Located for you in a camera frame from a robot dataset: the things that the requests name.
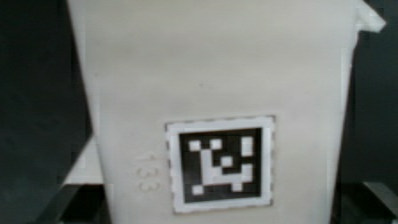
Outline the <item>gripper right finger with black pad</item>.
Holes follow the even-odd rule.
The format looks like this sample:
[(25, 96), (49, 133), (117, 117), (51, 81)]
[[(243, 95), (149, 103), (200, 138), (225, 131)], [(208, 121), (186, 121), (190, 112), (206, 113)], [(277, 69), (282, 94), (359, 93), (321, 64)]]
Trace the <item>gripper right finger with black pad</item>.
[(398, 195), (382, 182), (337, 186), (332, 224), (398, 224)]

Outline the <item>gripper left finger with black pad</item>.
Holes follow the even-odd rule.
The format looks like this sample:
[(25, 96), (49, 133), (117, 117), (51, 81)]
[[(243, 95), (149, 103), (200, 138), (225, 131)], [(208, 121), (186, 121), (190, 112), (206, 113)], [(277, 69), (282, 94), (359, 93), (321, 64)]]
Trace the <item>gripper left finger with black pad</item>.
[(112, 224), (101, 184), (62, 186), (33, 224)]

